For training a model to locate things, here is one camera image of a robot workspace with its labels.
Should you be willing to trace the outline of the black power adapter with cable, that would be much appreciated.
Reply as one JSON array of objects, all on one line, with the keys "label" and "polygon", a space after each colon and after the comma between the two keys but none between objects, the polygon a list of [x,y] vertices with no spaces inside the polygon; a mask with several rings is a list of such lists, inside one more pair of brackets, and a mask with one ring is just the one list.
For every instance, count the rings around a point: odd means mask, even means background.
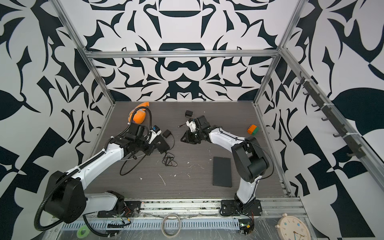
[{"label": "black power adapter with cable", "polygon": [[175,137],[174,137],[174,135],[172,134],[172,132],[170,130],[165,130],[165,132],[163,133],[163,137],[164,138],[168,138],[169,136],[172,137],[173,144],[170,147],[170,149],[165,152],[165,155],[164,155],[164,157],[162,159],[162,163],[166,167],[177,167],[178,163],[175,161],[175,155],[170,153],[170,150],[172,150],[175,147],[176,140],[175,140]]}]

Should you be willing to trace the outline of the black rectangular box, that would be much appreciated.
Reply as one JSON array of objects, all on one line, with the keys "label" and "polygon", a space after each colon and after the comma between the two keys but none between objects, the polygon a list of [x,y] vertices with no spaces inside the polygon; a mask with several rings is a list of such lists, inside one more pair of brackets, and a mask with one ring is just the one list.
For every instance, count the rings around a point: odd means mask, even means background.
[{"label": "black rectangular box", "polygon": [[231,188],[232,167],[230,158],[213,158],[213,186]]}]

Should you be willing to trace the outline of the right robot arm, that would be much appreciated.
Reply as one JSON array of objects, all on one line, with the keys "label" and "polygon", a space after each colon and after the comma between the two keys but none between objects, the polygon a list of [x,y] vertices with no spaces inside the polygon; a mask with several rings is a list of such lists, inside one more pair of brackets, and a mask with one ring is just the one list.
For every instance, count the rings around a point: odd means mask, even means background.
[{"label": "right robot arm", "polygon": [[233,135],[222,127],[210,125],[205,116],[186,121],[188,127],[181,142],[187,144],[200,144],[207,141],[218,145],[233,154],[236,169],[241,177],[235,200],[241,205],[251,203],[256,197],[259,181],[270,167],[268,153],[259,146],[253,136],[242,138]]}]

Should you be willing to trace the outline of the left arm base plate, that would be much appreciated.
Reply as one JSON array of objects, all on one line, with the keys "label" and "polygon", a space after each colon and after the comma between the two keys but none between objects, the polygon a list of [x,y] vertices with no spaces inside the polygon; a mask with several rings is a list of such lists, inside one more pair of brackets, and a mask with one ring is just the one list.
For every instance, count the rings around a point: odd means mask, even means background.
[{"label": "left arm base plate", "polygon": [[140,213],[141,201],[120,201],[110,211],[100,211],[98,218],[130,218]]}]

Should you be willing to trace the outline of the black network switch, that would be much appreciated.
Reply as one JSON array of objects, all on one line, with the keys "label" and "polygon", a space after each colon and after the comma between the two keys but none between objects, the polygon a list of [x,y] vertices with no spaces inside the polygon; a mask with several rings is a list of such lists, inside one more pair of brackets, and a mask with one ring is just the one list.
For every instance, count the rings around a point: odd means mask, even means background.
[{"label": "black network switch", "polygon": [[156,149],[159,151],[160,154],[164,154],[168,150],[170,150],[169,144],[166,142],[163,136],[159,135],[154,138],[152,141]]}]

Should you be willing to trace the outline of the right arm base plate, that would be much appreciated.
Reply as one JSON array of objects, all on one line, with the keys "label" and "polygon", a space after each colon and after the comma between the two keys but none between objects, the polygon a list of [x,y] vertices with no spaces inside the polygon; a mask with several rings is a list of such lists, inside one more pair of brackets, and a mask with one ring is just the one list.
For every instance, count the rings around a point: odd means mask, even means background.
[{"label": "right arm base plate", "polygon": [[261,216],[263,212],[261,202],[259,200],[252,200],[247,204],[237,200],[221,200],[220,215],[224,217],[229,216]]}]

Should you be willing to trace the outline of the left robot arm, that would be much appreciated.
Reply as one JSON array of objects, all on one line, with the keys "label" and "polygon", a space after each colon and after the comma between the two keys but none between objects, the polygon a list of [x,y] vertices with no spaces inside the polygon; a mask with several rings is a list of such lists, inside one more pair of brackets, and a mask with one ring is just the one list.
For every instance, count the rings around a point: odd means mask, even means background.
[{"label": "left robot arm", "polygon": [[124,205],[124,196],[107,191],[101,194],[85,194],[89,184],[114,163],[137,152],[150,155],[153,141],[161,134],[158,126],[150,128],[143,136],[144,126],[130,124],[115,137],[111,137],[104,148],[86,162],[66,171],[53,173],[45,196],[34,219],[37,231],[49,230],[58,224],[74,222],[79,217],[100,211],[117,211]]}]

